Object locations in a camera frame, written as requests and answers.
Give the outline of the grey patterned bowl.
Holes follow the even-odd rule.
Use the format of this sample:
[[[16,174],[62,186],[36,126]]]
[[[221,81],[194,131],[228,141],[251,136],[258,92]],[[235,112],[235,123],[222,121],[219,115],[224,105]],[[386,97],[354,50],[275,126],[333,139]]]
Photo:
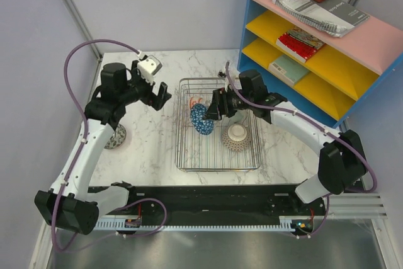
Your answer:
[[[118,124],[114,134],[110,137],[108,142],[105,145],[105,149],[112,150],[120,147],[127,138],[127,131],[126,128],[122,124]]]

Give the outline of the light green book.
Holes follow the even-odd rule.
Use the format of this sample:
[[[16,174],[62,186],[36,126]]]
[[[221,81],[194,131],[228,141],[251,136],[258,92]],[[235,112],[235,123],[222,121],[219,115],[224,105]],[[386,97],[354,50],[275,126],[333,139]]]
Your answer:
[[[290,87],[303,79],[309,70],[287,55],[282,55],[269,64],[268,70]]]

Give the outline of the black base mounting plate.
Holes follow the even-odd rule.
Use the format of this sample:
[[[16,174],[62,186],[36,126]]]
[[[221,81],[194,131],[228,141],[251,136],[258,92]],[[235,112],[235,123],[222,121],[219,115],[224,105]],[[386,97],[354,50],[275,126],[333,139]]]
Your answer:
[[[130,186],[129,208],[114,215],[140,215],[172,224],[277,224],[280,216],[309,219],[325,214],[325,202],[297,200],[295,185]]]

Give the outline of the colourful wooden shelf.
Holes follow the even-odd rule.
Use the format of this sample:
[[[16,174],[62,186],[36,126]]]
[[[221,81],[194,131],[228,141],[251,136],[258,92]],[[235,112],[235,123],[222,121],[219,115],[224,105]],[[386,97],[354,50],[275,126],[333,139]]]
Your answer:
[[[402,31],[343,0],[247,0],[238,70],[337,127],[402,58]]]

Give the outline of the spiral bound notebook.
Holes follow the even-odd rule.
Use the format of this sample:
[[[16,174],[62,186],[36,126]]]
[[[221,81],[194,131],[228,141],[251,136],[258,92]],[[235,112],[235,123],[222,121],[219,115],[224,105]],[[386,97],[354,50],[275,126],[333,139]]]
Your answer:
[[[316,30],[341,38],[355,26],[347,21],[347,13],[340,16],[335,11],[347,8],[343,0],[325,0],[319,4],[313,0],[272,0],[272,3]]]

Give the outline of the aluminium frame rail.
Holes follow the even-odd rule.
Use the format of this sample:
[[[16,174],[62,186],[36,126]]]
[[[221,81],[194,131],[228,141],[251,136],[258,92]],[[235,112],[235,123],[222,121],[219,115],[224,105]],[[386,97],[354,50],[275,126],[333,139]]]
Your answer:
[[[377,193],[345,193],[329,198],[330,219],[387,219],[381,196]]]

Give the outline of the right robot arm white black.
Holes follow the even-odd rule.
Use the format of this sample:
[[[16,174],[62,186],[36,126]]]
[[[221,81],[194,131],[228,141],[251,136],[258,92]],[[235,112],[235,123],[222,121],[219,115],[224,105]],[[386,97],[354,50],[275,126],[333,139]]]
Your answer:
[[[239,89],[228,79],[225,87],[213,91],[203,119],[221,120],[233,117],[238,111],[249,110],[265,122],[291,133],[318,155],[317,173],[299,184],[295,195],[288,199],[289,209],[294,214],[304,214],[311,202],[320,197],[351,190],[353,184],[369,172],[356,132],[326,127],[301,112],[284,96],[268,91],[255,69],[240,73],[239,80]]]

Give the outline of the blue patterned bowl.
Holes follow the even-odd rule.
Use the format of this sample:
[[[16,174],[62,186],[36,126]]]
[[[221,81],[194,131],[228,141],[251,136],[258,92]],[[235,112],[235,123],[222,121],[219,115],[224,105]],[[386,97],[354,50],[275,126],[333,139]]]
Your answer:
[[[200,103],[195,103],[190,110],[191,122],[195,130],[201,135],[210,135],[213,132],[213,120],[205,120],[203,117],[207,113],[207,107]]]

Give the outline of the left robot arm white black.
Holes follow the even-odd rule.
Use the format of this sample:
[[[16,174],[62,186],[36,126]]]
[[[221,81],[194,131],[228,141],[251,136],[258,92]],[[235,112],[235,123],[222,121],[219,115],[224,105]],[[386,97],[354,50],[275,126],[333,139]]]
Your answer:
[[[79,137],[63,170],[47,191],[38,191],[34,203],[52,228],[87,235],[98,219],[119,209],[124,214],[137,210],[138,199],[129,193],[129,184],[115,183],[97,193],[89,193],[89,182],[98,159],[126,114],[137,101],[160,110],[171,98],[167,84],[154,94],[154,77],[162,64],[152,56],[125,64],[104,65],[101,84],[86,105]]]

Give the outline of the grey setup guide booklet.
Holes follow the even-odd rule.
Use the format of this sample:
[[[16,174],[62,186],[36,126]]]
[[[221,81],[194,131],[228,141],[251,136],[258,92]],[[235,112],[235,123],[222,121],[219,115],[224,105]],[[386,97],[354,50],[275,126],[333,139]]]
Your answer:
[[[297,0],[295,12],[301,22],[334,37],[343,37],[364,22],[370,15],[343,0]]]

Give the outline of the brown patterned bowl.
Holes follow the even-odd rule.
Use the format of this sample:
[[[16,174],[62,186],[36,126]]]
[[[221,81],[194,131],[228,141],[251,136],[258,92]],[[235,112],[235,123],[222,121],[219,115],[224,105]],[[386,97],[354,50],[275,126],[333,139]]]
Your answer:
[[[251,143],[251,134],[245,126],[235,123],[224,130],[222,143],[231,151],[243,151]]]

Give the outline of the red patterned book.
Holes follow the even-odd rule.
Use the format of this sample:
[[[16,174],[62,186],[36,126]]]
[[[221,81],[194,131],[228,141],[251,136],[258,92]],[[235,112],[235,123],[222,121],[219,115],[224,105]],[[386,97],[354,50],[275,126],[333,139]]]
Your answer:
[[[277,38],[276,45],[298,61],[306,63],[325,46],[325,43],[294,26]]]

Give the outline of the green glass bowl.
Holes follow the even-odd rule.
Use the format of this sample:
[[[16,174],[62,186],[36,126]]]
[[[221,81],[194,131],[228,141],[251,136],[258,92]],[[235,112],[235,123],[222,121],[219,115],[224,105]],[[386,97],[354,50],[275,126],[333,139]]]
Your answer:
[[[241,124],[247,125],[249,119],[249,114],[246,110],[238,111],[236,114],[230,118],[229,125]]]

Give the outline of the orange patterned glass bowl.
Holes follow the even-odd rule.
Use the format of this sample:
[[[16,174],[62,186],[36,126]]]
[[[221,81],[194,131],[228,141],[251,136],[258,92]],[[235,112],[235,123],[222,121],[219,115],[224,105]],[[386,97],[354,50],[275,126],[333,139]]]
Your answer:
[[[196,104],[207,105],[207,101],[201,96],[192,96],[189,100],[189,108],[192,109]]]

